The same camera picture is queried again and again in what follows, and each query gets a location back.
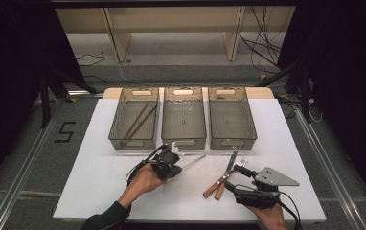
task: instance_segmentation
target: metal blade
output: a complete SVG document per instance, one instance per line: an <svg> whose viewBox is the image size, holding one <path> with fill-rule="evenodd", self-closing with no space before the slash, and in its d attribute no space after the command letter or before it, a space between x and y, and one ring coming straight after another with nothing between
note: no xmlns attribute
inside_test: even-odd
<svg viewBox="0 0 366 230"><path fill-rule="evenodd" d="M182 168L182 170L184 170L185 168L187 168L187 167L191 166L193 163L197 162L198 160L200 160L200 159L201 159L201 158L203 158L204 156L206 156L206 155L202 155L202 156L200 156L200 157L196 158L196 160L194 160L194 161L190 162L189 164L185 165L185 166Z"/></svg>
<svg viewBox="0 0 366 230"><path fill-rule="evenodd" d="M225 173L228 173L231 171L234 165L235 158L237 157L237 149L234 149L234 152L231 154L230 162L228 162L227 169L225 170Z"/></svg>

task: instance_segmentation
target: forearm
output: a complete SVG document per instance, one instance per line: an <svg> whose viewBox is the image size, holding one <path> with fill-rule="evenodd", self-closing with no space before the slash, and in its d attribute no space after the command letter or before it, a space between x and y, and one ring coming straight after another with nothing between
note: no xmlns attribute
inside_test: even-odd
<svg viewBox="0 0 366 230"><path fill-rule="evenodd" d="M141 194L141 191L132 186L129 186L124 190L123 194L118 199L118 202L127 209L130 207L132 202L135 201L135 199L137 199Z"/></svg>

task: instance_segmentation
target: wooden handle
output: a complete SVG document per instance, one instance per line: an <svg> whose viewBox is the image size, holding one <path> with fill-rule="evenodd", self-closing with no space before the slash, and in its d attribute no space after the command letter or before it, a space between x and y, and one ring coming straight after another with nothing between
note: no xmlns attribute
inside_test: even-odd
<svg viewBox="0 0 366 230"><path fill-rule="evenodd" d="M214 196L214 198L216 200L219 200L221 198L221 195L222 195L222 191L224 191L224 183L221 183L220 185L218 185L218 189L217 189L217 192L216 192L216 195Z"/></svg>
<svg viewBox="0 0 366 230"><path fill-rule="evenodd" d="M218 181L214 183L206 192L204 192L204 197L208 197L217 187L219 186Z"/></svg>
<svg viewBox="0 0 366 230"><path fill-rule="evenodd" d="M204 197L208 197L214 190L218 188L219 185L224 184L224 181L228 178L227 174L223 175L216 183L214 183L206 192L204 192Z"/></svg>

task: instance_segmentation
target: stand leg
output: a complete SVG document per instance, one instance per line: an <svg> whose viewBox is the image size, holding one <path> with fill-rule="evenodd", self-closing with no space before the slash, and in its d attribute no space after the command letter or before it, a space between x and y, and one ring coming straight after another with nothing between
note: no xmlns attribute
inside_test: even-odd
<svg viewBox="0 0 366 230"><path fill-rule="evenodd" d="M40 76L40 99L42 100L42 128L44 128L51 118L48 84L46 81L45 73L42 73L42 75Z"/></svg>
<svg viewBox="0 0 366 230"><path fill-rule="evenodd" d="M74 79L74 78L72 78L72 77L68 76L66 73L64 73L64 72L63 72L63 71L61 71L61 70L58 70L58 69L52 69L51 71L52 71L52 73L53 73L55 76L58 76L59 78L61 78L61 79L65 80L65 81L69 81L69 82L73 83L74 85L76 85L76 86L78 86L78 87L80 87L80 88L82 88L82 89L87 90L89 93L97 94L97 93L102 93L102 92L103 92L103 91L97 91L97 89L96 89L96 88L91 87L91 86L89 86L89 85L87 85L87 84L85 84L85 83L83 83L83 82L81 82L81 81L79 81L79 80L76 80L76 79Z"/></svg>

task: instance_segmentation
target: human hand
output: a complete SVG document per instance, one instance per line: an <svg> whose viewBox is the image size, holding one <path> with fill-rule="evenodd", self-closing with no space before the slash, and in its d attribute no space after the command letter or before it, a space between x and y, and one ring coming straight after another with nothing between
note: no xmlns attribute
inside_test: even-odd
<svg viewBox="0 0 366 230"><path fill-rule="evenodd" d="M271 209L259 209L247 205L244 206L254 212L268 230L286 229L284 213L280 204L276 203Z"/></svg>
<svg viewBox="0 0 366 230"><path fill-rule="evenodd" d="M124 190L118 202L125 208L144 193L155 190L162 184L166 184L166 179L159 178L153 170L151 164L146 164L134 176L129 186Z"/></svg>

